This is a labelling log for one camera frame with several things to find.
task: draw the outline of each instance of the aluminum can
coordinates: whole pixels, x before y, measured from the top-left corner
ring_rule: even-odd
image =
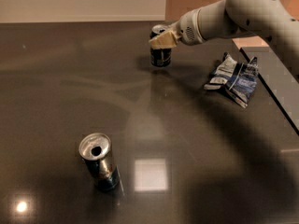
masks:
[[[161,34],[168,29],[167,25],[155,25],[151,29],[149,38]],[[150,62],[157,67],[166,67],[171,63],[171,49],[152,49],[150,48]]]
[[[78,151],[98,189],[109,191],[118,185],[119,171],[113,160],[111,141],[105,134],[92,133],[86,136]]]

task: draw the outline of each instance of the soda can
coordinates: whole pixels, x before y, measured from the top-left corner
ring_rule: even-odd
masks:
[[[111,141],[105,134],[92,133],[86,136],[78,151],[98,189],[109,191],[118,185],[119,171],[113,160]]]
[[[167,25],[155,25],[151,29],[149,38],[161,34],[168,29]],[[157,67],[166,67],[171,63],[171,49],[152,49],[150,48],[150,62]]]

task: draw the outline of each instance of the white wall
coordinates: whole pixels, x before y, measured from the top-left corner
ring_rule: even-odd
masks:
[[[0,22],[162,21],[166,0],[0,0]]]

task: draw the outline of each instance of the crumpled bag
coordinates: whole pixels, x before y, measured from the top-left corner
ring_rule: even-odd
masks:
[[[257,85],[257,57],[253,57],[249,63],[240,63],[225,52],[223,62],[211,75],[213,78],[204,86],[205,90],[224,88],[233,100],[246,108]]]

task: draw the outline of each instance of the can top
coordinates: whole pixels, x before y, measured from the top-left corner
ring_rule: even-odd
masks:
[[[78,152],[84,160],[102,160],[111,150],[111,141],[103,133],[92,133],[80,143]]]

